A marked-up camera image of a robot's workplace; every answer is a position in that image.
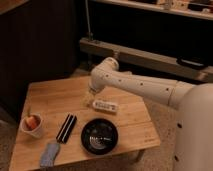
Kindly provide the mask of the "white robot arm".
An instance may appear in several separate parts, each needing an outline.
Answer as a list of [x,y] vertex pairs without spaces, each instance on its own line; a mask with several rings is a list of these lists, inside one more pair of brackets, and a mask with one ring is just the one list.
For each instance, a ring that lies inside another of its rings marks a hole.
[[213,171],[213,83],[126,74],[105,58],[90,73],[89,103],[105,87],[114,87],[178,112],[173,171]]

